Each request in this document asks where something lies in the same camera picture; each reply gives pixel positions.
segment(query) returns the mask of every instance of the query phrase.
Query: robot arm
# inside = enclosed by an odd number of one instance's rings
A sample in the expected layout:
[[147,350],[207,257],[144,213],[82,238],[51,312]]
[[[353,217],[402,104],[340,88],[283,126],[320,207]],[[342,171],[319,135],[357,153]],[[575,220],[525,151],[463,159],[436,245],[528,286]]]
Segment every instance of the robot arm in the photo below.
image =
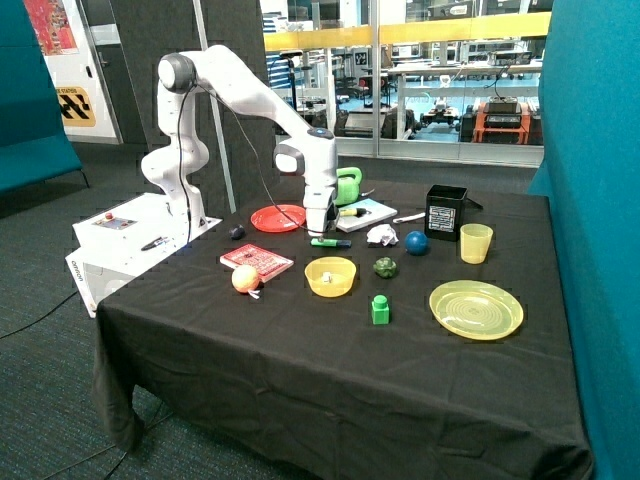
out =
[[[187,195],[192,200],[192,229],[197,231],[199,218],[202,218],[202,212],[195,211],[203,210],[202,199],[198,189],[186,183],[185,176],[202,168],[208,161],[208,151],[196,136],[194,102],[193,98],[189,99],[193,97],[190,93],[196,91],[196,86],[215,94],[236,113],[277,122],[290,135],[291,138],[276,147],[274,157],[282,172],[305,178],[303,205],[309,234],[321,236],[335,226],[338,162],[335,138],[331,132],[312,128],[223,45],[215,45],[205,51],[167,55],[158,66],[158,73],[158,124],[172,138],[172,143],[145,157],[142,169],[150,181],[163,188],[170,203],[177,204],[178,210],[184,209],[185,206],[180,204],[179,160],[175,152],[179,128],[183,154],[182,185],[188,185]],[[180,107],[183,116],[178,126]],[[154,155],[165,149],[169,150]]]

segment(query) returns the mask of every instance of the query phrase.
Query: red poster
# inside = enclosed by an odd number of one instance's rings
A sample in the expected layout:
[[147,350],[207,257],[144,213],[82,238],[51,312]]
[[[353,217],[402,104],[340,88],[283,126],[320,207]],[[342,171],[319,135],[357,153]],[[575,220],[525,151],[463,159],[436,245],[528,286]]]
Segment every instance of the red poster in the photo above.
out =
[[43,55],[78,53],[62,0],[24,0]]

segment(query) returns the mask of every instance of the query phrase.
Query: blue ball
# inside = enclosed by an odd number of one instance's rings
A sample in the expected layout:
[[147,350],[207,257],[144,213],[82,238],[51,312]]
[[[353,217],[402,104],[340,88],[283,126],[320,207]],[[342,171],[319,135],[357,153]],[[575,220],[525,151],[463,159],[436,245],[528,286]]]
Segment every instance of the blue ball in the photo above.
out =
[[429,247],[429,238],[418,230],[409,232],[404,239],[404,248],[410,255],[424,255]]

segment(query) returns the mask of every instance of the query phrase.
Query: yellow bowl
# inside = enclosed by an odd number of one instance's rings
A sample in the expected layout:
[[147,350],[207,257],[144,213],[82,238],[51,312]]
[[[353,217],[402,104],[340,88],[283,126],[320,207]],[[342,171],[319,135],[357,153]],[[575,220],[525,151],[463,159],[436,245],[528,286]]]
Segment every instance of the yellow bowl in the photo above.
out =
[[341,257],[318,258],[304,269],[309,286],[321,297],[339,297],[353,285],[356,266]]

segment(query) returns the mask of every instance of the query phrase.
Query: crumpled paper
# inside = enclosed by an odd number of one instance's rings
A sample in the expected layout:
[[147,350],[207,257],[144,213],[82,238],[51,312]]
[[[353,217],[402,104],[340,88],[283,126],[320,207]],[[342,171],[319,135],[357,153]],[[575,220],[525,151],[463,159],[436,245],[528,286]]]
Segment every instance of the crumpled paper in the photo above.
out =
[[385,223],[384,225],[378,225],[369,230],[369,233],[367,233],[367,242],[380,243],[386,247],[387,245],[395,245],[398,243],[398,237],[391,225]]

